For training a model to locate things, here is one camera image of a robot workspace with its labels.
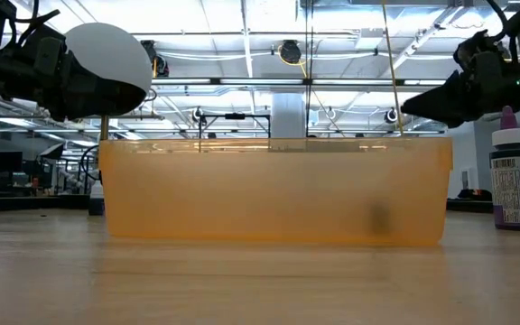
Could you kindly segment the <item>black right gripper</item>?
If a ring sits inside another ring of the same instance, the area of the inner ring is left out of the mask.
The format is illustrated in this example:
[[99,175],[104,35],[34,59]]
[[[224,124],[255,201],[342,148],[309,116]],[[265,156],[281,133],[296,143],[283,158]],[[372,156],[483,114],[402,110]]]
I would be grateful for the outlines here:
[[[454,70],[440,88],[407,99],[401,111],[455,128],[466,121],[497,113],[503,107],[520,111],[520,63],[506,62],[499,52],[473,54],[464,74]],[[459,103],[465,104],[465,120]]]

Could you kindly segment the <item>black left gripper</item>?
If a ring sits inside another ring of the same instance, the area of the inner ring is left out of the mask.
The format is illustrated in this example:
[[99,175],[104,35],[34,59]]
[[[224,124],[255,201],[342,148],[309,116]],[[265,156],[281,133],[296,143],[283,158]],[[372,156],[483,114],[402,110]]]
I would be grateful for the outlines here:
[[8,44],[0,56],[0,96],[56,107],[57,120],[112,115],[121,92],[83,93],[82,68],[74,56],[61,56],[61,34],[35,31],[22,45]]

